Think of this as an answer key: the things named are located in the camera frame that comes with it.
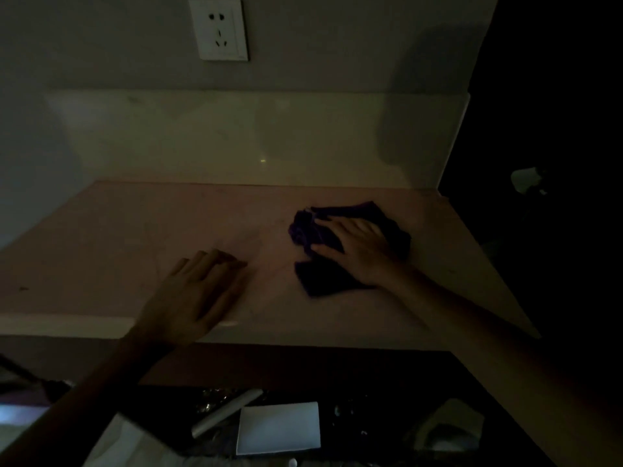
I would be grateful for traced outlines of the small white rounded object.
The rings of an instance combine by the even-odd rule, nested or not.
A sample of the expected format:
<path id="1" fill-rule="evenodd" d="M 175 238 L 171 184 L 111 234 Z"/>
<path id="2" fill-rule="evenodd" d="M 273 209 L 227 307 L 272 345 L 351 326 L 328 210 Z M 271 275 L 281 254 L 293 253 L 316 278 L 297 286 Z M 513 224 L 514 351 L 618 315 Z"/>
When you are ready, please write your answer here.
<path id="1" fill-rule="evenodd" d="M 543 177 L 537 167 L 518 169 L 510 174 L 513 188 L 521 195 L 525 196 L 531 189 L 539 188 Z"/>

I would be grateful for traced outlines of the person's right forearm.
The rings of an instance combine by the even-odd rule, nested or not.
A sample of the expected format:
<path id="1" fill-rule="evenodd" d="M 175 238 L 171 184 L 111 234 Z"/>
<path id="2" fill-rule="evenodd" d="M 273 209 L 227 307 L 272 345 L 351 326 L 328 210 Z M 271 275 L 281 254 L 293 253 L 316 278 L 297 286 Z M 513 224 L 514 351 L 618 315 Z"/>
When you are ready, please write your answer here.
<path id="1" fill-rule="evenodd" d="M 623 413 L 505 320 L 393 262 L 374 272 L 557 467 L 623 467 Z"/>

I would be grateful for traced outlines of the person's left forearm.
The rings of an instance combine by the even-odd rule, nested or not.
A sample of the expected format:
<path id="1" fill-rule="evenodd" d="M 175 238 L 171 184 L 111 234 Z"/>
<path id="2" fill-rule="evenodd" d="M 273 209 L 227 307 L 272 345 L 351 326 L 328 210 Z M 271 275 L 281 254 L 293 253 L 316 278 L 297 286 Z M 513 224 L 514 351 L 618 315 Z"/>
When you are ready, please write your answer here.
<path id="1" fill-rule="evenodd" d="M 175 345 L 131 331 L 0 453 L 0 467 L 82 467 L 128 392 Z"/>

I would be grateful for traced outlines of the person's right hand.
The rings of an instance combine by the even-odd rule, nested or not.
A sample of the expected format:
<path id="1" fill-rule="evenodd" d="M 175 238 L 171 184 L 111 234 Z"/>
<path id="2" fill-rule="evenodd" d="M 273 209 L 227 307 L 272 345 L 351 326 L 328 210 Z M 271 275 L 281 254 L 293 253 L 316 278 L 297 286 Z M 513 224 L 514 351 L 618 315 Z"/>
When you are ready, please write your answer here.
<path id="1" fill-rule="evenodd" d="M 341 243 L 343 259 L 331 260 L 363 284 L 386 287 L 404 269 L 377 225 L 347 217 L 315 219 L 315 224 L 333 232 Z"/>

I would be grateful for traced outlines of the pale crumpled bag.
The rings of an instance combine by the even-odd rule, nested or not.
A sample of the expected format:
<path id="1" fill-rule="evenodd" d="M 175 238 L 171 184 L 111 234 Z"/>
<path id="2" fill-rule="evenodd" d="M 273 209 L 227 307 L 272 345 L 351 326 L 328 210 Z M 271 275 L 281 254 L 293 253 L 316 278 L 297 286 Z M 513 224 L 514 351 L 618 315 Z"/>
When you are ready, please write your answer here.
<path id="1" fill-rule="evenodd" d="M 417 452 L 473 453 L 479 450 L 485 416 L 464 401 L 446 400 L 417 427 Z"/>

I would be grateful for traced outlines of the white rolled tube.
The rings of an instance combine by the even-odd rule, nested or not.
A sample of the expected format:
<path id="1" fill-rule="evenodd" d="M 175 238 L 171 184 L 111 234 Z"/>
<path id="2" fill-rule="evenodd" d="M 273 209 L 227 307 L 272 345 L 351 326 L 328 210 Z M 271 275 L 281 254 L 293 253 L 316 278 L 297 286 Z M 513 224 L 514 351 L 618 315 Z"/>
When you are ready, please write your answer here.
<path id="1" fill-rule="evenodd" d="M 217 424 L 234 415 L 237 411 L 241 410 L 262 395 L 262 389 L 250 389 L 232 400 L 229 400 L 215 411 L 211 411 L 202 420 L 192 426 L 191 435 L 193 439 L 199 439 L 203 436 L 203 434 L 214 428 Z"/>

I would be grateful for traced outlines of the white wall power socket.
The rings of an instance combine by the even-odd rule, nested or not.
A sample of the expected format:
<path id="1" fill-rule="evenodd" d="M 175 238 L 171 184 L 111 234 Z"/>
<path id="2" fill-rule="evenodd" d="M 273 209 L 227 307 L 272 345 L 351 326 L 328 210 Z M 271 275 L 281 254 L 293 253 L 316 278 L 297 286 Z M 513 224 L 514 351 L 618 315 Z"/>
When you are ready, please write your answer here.
<path id="1" fill-rule="evenodd" d="M 241 0 L 189 0 L 199 59 L 248 62 Z"/>

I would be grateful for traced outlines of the dark purple cleaning cloth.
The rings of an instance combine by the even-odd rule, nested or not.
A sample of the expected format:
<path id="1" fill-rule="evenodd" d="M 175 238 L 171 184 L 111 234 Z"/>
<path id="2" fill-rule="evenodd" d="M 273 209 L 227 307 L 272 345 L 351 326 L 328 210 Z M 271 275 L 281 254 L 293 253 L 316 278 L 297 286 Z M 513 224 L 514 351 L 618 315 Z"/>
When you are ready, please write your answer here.
<path id="1" fill-rule="evenodd" d="M 294 270 L 308 296 L 319 298 L 350 290 L 370 290 L 355 279 L 338 263 L 324 258 L 312 250 L 312 245 L 322 244 L 343 252 L 339 238 L 328 228 L 316 223 L 316 219 L 346 217 L 363 219 L 375 224 L 385 237 L 387 244 L 397 258 L 407 260 L 410 254 L 411 236 L 399 227 L 396 221 L 387 217 L 374 202 L 342 207 L 309 207 L 297 211 L 288 228 L 288 234 L 295 245 L 302 247 L 307 261 L 297 261 Z"/>

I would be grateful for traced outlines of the white sheet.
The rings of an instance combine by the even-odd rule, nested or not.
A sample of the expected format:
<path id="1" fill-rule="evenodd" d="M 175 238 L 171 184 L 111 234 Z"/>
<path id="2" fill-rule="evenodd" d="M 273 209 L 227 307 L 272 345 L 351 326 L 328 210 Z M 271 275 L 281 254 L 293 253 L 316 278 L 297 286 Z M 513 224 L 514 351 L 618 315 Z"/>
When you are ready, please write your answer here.
<path id="1" fill-rule="evenodd" d="M 116 415 L 83 467 L 184 467 L 186 458 L 136 424 Z"/>

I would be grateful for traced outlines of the person's left hand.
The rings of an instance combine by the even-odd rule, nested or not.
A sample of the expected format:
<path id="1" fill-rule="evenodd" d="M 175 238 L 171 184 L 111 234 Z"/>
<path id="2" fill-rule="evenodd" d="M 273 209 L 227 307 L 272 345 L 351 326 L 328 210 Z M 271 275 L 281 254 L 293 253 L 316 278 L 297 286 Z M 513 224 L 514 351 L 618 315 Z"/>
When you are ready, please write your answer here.
<path id="1" fill-rule="evenodd" d="M 145 347 L 172 350 L 205 337 L 209 274 L 230 261 L 241 260 L 218 249 L 181 259 L 144 305 L 127 338 Z"/>

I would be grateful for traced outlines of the white rectangular card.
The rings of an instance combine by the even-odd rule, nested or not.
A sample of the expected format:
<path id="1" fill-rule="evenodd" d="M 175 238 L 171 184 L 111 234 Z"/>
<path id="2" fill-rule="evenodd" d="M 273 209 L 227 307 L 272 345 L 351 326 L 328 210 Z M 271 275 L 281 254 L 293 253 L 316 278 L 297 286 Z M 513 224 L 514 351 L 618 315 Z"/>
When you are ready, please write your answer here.
<path id="1" fill-rule="evenodd" d="M 236 455 L 266 455 L 322 446 L 318 402 L 241 409 Z"/>

